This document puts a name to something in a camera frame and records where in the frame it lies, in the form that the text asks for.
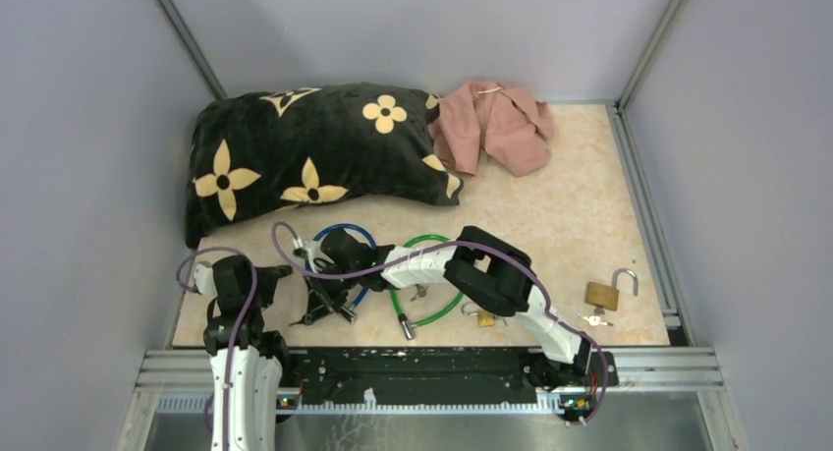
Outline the blue cable lock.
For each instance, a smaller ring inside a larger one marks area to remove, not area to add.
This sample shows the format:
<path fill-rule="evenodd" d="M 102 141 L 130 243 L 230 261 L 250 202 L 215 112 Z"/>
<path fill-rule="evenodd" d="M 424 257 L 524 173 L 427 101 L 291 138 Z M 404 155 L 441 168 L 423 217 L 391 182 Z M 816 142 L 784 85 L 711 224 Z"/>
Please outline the blue cable lock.
<path fill-rule="evenodd" d="M 358 225 L 349 223 L 339 223 L 326 227 L 323 230 L 321 230 L 317 235 L 315 235 L 313 239 L 320 243 L 323 240 L 325 240 L 332 231 L 338 230 L 344 230 L 346 232 L 354 232 L 355 234 L 359 234 L 365 238 L 365 240 L 369 243 L 369 245 L 372 248 L 376 247 L 375 240 L 367 230 Z M 349 292 L 346 304 L 344 306 L 334 306 L 334 308 L 336 308 L 338 312 L 333 314 L 342 316 L 349 323 L 355 322 L 358 317 L 355 313 L 355 309 L 363 301 L 368 292 L 369 290 L 366 287 L 362 287 L 352 299 L 350 298 Z"/>

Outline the small brass padlock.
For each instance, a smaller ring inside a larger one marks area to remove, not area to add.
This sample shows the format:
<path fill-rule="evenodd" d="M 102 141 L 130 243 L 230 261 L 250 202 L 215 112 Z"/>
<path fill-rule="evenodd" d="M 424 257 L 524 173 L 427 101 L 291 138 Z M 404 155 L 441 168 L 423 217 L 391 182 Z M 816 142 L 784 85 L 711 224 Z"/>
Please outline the small brass padlock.
<path fill-rule="evenodd" d="M 508 325 L 505 317 L 484 310 L 474 302 L 463 303 L 460 307 L 460 312 L 463 316 L 475 317 L 478 326 L 481 328 L 492 327 L 498 323 L 502 323 L 504 326 Z"/>

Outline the pink cloth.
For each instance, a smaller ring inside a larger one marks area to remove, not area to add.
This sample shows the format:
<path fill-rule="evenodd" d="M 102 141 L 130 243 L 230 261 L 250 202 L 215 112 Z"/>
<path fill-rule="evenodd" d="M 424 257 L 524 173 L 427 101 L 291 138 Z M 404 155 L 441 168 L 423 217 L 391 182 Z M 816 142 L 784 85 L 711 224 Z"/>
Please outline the pink cloth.
<path fill-rule="evenodd" d="M 467 81 L 438 102 L 428 125 L 435 153 L 449 168 L 473 176 L 482 153 L 515 177 L 545 167 L 557 129 L 549 106 L 522 86 Z"/>

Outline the large brass padlock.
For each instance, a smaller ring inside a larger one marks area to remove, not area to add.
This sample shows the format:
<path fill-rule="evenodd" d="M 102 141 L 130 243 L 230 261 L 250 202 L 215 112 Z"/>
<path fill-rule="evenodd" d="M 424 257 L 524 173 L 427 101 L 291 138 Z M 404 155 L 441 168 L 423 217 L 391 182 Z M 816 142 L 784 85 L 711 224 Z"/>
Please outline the large brass padlock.
<path fill-rule="evenodd" d="M 584 301 L 596 310 L 617 311 L 620 303 L 619 277 L 626 275 L 632 280 L 632 295 L 639 295 L 639 278 L 630 268 L 619 268 L 611 277 L 608 284 L 588 282 L 585 289 Z"/>

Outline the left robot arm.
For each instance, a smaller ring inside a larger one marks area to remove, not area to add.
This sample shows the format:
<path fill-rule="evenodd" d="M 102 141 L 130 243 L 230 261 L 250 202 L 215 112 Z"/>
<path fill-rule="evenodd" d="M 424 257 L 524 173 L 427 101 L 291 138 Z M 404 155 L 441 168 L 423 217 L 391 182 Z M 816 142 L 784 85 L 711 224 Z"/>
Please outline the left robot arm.
<path fill-rule="evenodd" d="M 284 338 L 267 331 L 263 311 L 288 265 L 256 267 L 242 254 L 194 269 L 197 291 L 209 296 L 203 341 L 213 379 L 213 450 L 273 450 L 280 385 L 295 371 Z"/>

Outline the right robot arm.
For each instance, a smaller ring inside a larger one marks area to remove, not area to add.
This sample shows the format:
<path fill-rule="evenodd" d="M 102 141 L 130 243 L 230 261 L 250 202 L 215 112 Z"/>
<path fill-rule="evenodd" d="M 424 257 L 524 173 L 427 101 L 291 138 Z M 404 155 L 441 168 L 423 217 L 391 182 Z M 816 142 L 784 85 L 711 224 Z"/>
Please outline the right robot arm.
<path fill-rule="evenodd" d="M 610 364 L 599 345 L 557 314 L 529 256 L 476 226 L 466 226 L 457 238 L 430 247 L 373 248 L 342 229 L 319 242 L 305 241 L 297 233 L 291 237 L 296 257 L 310 261 L 319 252 L 333 265 L 321 271 L 293 261 L 309 281 L 360 285 L 375 292 L 451 285 L 481 309 L 515 318 L 538 341 L 546 360 L 554 362 L 554 373 L 562 382 L 578 384 L 594 376 L 600 390 L 610 384 Z"/>

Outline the green lock keys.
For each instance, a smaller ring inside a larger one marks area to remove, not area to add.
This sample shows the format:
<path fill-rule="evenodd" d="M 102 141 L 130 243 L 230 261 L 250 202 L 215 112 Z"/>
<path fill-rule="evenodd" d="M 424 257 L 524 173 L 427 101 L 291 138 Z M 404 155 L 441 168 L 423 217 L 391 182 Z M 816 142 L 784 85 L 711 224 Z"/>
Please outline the green lock keys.
<path fill-rule="evenodd" d="M 415 302 L 421 300 L 426 297 L 428 293 L 428 287 L 426 285 L 416 284 L 416 291 L 413 296 L 410 298 L 411 302 Z"/>

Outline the black floral pillow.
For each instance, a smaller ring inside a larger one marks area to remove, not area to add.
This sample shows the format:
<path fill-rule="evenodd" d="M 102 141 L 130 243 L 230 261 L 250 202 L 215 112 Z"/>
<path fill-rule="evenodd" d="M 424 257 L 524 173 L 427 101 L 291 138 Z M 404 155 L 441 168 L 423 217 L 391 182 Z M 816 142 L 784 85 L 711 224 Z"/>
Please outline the black floral pillow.
<path fill-rule="evenodd" d="M 429 130 L 438 116 L 434 94 L 367 82 L 211 102 L 194 123 L 186 245 L 277 210 L 362 196 L 457 205 L 463 181 Z"/>

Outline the silver keys by padlock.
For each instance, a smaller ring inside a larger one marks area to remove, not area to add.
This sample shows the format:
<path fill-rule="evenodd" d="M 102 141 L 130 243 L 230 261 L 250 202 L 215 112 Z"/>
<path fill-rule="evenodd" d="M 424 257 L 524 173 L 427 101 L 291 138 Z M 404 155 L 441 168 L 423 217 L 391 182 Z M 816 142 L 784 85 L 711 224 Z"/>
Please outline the silver keys by padlock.
<path fill-rule="evenodd" d="M 605 327 L 612 327 L 614 325 L 613 322 L 608 321 L 604 314 L 606 313 L 605 310 L 594 310 L 590 314 L 582 314 L 578 313 L 577 317 L 584 320 L 590 326 L 605 326 Z"/>

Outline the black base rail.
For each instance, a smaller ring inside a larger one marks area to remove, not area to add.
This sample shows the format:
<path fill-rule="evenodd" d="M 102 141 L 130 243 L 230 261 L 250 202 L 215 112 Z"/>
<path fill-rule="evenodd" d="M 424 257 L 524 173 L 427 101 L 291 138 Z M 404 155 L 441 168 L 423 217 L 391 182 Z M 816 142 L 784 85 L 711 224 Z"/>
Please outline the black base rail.
<path fill-rule="evenodd" d="M 527 405 L 540 392 L 586 396 L 620 383 L 610 353 L 571 366 L 528 347 L 291 348 L 277 359 L 281 386 L 301 387 L 311 406 Z"/>

